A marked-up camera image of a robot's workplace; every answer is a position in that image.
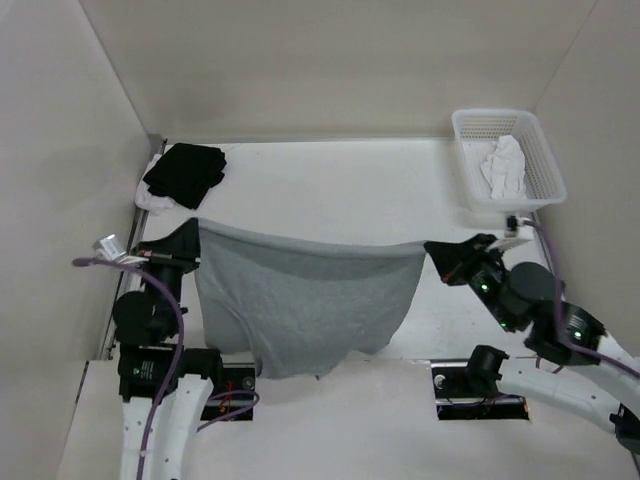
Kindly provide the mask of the grey tank top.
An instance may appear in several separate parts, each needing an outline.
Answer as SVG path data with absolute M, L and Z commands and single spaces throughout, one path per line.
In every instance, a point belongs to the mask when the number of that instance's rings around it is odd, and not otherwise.
M 421 243 L 362 246 L 260 234 L 200 220 L 195 274 L 204 341 L 251 353 L 261 376 L 324 376 L 374 355 L 408 314 Z

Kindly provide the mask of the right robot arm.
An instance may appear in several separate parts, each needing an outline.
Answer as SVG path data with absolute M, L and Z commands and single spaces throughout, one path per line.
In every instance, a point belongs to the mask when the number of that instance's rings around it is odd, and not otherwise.
M 464 370 L 466 388 L 481 399 L 502 394 L 535 399 L 576 415 L 639 452 L 639 363 L 586 310 L 562 299 L 562 287 L 544 266 L 507 268 L 493 235 L 461 243 L 424 245 L 447 286 L 467 286 L 507 333 L 523 332 L 524 345 L 569 376 L 548 372 L 478 345 Z

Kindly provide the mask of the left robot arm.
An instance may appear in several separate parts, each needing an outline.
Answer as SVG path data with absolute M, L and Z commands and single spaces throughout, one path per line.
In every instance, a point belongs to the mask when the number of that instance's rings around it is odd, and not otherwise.
M 224 387 L 216 350 L 184 345 L 182 278 L 200 263 L 199 223 L 189 219 L 168 236 L 139 243 L 139 290 L 114 304 L 120 347 L 117 372 L 124 414 L 120 476 L 182 479 L 207 400 Z

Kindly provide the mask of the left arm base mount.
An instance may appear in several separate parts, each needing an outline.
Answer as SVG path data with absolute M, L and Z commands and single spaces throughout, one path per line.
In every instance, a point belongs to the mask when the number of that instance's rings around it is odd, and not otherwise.
M 225 363 L 201 414 L 202 422 L 234 414 L 229 421 L 251 421 L 256 397 L 256 373 L 252 363 Z

